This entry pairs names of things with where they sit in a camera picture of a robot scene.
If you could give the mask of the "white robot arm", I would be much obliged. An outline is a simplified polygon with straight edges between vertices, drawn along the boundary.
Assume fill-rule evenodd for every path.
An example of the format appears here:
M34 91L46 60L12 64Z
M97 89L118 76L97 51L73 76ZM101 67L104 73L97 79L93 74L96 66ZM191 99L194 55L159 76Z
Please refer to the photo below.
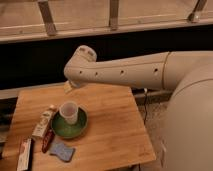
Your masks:
M88 83L168 90L162 171L213 171L213 50L97 60L79 46L64 67L72 87Z

